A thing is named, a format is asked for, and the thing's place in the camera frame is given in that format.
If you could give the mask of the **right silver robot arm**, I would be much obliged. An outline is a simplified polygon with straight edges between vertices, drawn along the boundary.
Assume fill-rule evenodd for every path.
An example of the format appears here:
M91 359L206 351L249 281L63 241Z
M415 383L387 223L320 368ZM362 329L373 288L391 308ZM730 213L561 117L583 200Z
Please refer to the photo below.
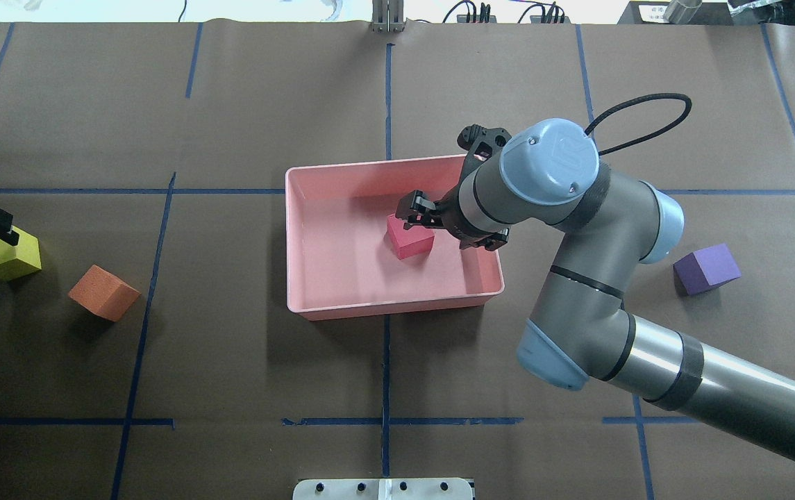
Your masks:
M437 201L411 191L395 215L489 252L527 219L562 231L517 349L522 367L566 390L596 378L795 462L795 381L624 308L635 268L682 237L676 200L611 170L563 118L518 134L472 124L457 143L467 155L455 186Z

